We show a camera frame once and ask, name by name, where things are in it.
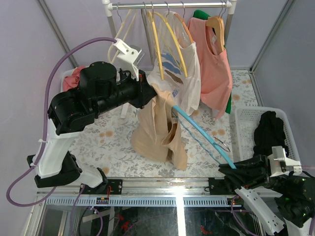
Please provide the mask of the blue hanger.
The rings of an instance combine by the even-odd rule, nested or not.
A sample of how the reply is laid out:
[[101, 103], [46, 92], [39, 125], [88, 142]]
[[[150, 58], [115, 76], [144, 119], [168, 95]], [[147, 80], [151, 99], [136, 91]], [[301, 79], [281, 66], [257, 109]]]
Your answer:
[[227, 162], [227, 164], [232, 168], [236, 169], [235, 164], [230, 159], [230, 157], [227, 155], [226, 151], [223, 150], [223, 148], [215, 142], [213, 138], [210, 137], [208, 133], [206, 133], [200, 125], [198, 125], [190, 116], [188, 116], [180, 107], [177, 105], [174, 105], [172, 107], [174, 111], [176, 111], [178, 114], [180, 114], [186, 121], [188, 121], [213, 147], [214, 149], [224, 158], [224, 160]]

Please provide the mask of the beige t shirt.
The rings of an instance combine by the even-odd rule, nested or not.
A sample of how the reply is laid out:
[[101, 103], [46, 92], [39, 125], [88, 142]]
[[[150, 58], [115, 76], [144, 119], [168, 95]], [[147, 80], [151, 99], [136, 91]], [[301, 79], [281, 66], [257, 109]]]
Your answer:
[[171, 162], [186, 170], [188, 156], [182, 141], [181, 124], [172, 116], [171, 92], [152, 84], [157, 95], [138, 114], [138, 126], [131, 137], [133, 149], [147, 159]]

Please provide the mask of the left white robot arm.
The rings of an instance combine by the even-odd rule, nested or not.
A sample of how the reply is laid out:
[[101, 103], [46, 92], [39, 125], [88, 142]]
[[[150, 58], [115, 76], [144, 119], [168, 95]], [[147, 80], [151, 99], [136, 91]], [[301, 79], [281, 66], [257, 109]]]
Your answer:
[[108, 179], [101, 168], [83, 166], [69, 152], [73, 141], [100, 115], [125, 103], [144, 108], [156, 96], [144, 71], [139, 80], [128, 70], [97, 61], [80, 71], [77, 87], [53, 97], [48, 108], [47, 140], [35, 166], [38, 188], [65, 186], [75, 181], [85, 185], [84, 194], [104, 194]]

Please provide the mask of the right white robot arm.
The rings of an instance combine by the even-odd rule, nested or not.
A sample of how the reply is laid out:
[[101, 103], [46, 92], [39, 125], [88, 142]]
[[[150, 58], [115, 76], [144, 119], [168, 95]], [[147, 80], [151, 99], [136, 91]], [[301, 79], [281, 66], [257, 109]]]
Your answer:
[[[224, 175], [210, 191], [233, 194], [241, 198], [261, 222], [269, 236], [313, 236], [315, 234], [315, 178], [289, 158], [274, 159], [257, 155], [236, 162], [235, 168], [220, 164]], [[257, 188], [280, 194], [275, 203], [277, 216], [260, 197]]]

